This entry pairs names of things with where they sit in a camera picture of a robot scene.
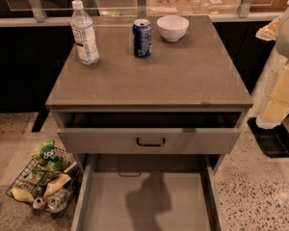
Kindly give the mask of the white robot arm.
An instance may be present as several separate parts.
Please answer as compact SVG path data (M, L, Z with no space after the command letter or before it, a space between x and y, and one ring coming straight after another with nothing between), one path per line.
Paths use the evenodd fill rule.
M289 115L289 7L256 36L276 41L253 93L257 126L273 129Z

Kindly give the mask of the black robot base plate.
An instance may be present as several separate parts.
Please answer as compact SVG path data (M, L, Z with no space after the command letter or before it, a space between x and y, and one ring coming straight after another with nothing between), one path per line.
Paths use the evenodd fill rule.
M283 122L273 129L263 129L257 126L255 117L248 120L248 125L264 155L289 157L289 125Z

